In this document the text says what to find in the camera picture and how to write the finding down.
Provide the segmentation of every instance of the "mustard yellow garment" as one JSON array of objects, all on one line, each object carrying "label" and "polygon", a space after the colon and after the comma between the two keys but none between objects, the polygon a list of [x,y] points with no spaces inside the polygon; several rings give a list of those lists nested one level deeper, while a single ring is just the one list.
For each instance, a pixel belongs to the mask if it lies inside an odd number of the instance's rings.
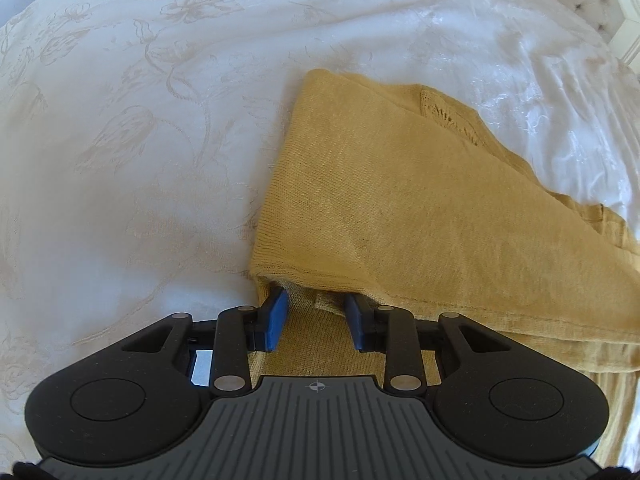
[{"label": "mustard yellow garment", "polygon": [[[421,85],[310,72],[260,213],[251,272],[290,290],[260,374],[381,375],[335,292],[455,310],[590,373],[615,462],[640,370],[640,251],[623,220],[545,190],[471,108]],[[428,378],[437,381],[425,352]]]}]

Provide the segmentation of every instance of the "wrinkled fabric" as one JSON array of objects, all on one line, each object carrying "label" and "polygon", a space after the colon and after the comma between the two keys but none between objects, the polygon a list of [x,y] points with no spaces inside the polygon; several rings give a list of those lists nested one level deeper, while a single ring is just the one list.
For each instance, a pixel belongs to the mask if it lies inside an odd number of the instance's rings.
[{"label": "wrinkled fabric", "polygon": [[[354,367],[346,326],[318,312],[341,314],[339,300],[318,301],[331,291],[359,292],[421,319],[452,310],[583,372],[635,377],[638,256],[620,216],[548,192],[471,108],[427,86],[313,70],[250,267],[263,289],[294,285],[298,322],[283,334],[289,351],[262,356],[254,374],[290,367],[285,374],[296,375],[307,361],[317,376]],[[380,373],[379,358],[369,363],[361,373]],[[630,412],[618,412],[632,407],[635,383],[612,388],[613,419],[628,422]],[[619,451],[607,436],[598,453],[610,463]]]},{"label": "wrinkled fabric", "polygon": [[638,230],[640,87],[555,0],[37,0],[0,27],[0,469],[37,460],[47,374],[255,304],[258,210],[318,67],[473,106],[544,186]]}]

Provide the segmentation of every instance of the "carved white molding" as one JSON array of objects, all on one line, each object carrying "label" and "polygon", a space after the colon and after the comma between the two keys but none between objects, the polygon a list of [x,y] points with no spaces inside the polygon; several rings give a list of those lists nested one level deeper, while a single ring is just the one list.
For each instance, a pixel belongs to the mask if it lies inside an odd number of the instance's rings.
[{"label": "carved white molding", "polygon": [[640,73],[640,0],[619,0],[625,21],[609,46],[616,57]]}]

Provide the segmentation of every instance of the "gray ribbed plate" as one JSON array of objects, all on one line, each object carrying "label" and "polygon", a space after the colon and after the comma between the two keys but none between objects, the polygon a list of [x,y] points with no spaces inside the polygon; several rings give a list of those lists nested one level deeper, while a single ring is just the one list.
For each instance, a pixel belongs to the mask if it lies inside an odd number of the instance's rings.
[{"label": "gray ribbed plate", "polygon": [[449,440],[419,400],[388,396],[365,376],[265,377],[247,396],[214,402],[161,456],[41,467],[60,480],[584,480],[598,470],[587,457],[542,468],[479,458]]}]

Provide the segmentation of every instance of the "bed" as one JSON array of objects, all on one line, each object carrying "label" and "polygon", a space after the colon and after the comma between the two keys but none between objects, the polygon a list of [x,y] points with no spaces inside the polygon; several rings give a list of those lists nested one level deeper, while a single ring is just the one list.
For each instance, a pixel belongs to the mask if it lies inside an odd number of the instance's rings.
[{"label": "bed", "polygon": [[446,92],[640,235],[640,84],[557,0],[37,0],[0,30],[0,470],[37,460],[46,375],[255,304],[257,215],[318,67]]}]

